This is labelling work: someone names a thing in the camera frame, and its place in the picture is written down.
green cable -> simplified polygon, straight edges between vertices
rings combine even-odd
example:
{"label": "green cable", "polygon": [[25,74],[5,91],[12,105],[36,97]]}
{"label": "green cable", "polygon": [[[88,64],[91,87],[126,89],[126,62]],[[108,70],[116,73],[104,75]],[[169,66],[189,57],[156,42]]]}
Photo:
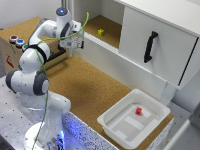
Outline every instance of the green cable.
{"label": "green cable", "polygon": [[[71,34],[70,36],[67,36],[67,37],[62,37],[62,38],[48,38],[48,39],[44,39],[44,40],[41,40],[40,42],[38,42],[38,45],[41,44],[43,41],[47,41],[47,40],[61,40],[61,39],[70,38],[70,37],[75,36],[76,34],[80,33],[81,30],[83,30],[83,40],[84,40],[84,28],[85,28],[85,26],[86,26],[88,20],[89,20],[89,13],[87,12],[86,21],[85,21],[85,23],[83,24],[82,28],[81,28],[78,32],[76,32],[76,33],[74,33],[74,34]],[[42,64],[43,70],[44,70],[44,72],[45,72],[45,74],[46,74],[46,68],[45,68],[44,64],[42,63],[42,59],[41,59],[41,57],[40,57],[39,52],[38,52],[37,49],[36,49],[36,53],[37,53],[37,56],[38,56],[38,58],[39,58],[39,60],[40,60],[40,63]],[[41,125],[40,125],[40,128],[39,128],[39,131],[38,131],[38,133],[37,133],[37,136],[36,136],[36,138],[35,138],[35,141],[34,141],[34,144],[33,144],[32,150],[34,149],[35,143],[36,143],[37,140],[38,140],[38,136],[39,136],[39,134],[40,134],[40,130],[41,130],[41,128],[42,128],[42,124],[43,124],[44,119],[45,119],[45,117],[46,117],[46,112],[47,112],[47,102],[48,102],[48,95],[49,95],[48,93],[49,93],[49,92],[47,91],[47,97],[46,97],[46,102],[45,102],[45,112],[44,112],[44,117],[43,117],[43,119],[42,119],[42,123],[41,123]]]}

white tray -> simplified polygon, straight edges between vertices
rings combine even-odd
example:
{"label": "white tray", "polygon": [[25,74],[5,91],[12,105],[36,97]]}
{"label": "white tray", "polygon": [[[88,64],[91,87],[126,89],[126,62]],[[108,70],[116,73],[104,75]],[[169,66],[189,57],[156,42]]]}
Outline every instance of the white tray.
{"label": "white tray", "polygon": [[[137,115],[137,107],[142,114]],[[138,89],[134,89],[97,121],[105,133],[126,149],[137,148],[170,113],[170,109]]]}

cabinet door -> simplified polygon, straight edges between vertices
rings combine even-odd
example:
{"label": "cabinet door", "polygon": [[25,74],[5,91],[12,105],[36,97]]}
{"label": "cabinet door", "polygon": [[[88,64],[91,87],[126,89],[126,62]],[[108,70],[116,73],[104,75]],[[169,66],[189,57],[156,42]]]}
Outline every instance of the cabinet door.
{"label": "cabinet door", "polygon": [[[152,31],[150,56],[144,63]],[[119,53],[162,78],[178,85],[190,59],[197,37],[136,10],[125,8]]]}

white cabinet top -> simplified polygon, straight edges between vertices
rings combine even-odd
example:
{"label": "white cabinet top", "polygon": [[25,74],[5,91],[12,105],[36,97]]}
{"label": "white cabinet top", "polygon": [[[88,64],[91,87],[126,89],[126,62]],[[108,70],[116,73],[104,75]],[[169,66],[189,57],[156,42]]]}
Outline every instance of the white cabinet top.
{"label": "white cabinet top", "polygon": [[115,1],[200,37],[200,5],[193,2],[187,0]]}

yellow object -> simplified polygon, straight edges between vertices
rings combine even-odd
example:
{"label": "yellow object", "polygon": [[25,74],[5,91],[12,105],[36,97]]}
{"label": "yellow object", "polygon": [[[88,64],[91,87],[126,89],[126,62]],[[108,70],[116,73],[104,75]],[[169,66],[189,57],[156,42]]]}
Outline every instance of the yellow object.
{"label": "yellow object", "polygon": [[99,35],[99,36],[103,36],[103,35],[104,35],[104,30],[99,29],[99,30],[98,30],[98,35]]}

